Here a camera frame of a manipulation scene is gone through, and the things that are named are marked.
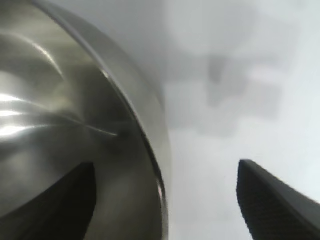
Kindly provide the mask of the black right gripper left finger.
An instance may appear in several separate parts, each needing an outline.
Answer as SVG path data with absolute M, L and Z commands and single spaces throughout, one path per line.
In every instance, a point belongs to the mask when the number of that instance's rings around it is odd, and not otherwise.
M 0 218 L 2 240 L 82 240 L 97 201 L 96 172 L 84 162 L 58 182 Z

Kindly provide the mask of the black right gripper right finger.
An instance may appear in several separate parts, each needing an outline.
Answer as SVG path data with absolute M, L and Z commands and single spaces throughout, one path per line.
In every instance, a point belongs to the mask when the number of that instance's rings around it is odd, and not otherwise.
M 238 164 L 236 196 L 254 240 L 318 240 L 320 205 L 249 159 Z

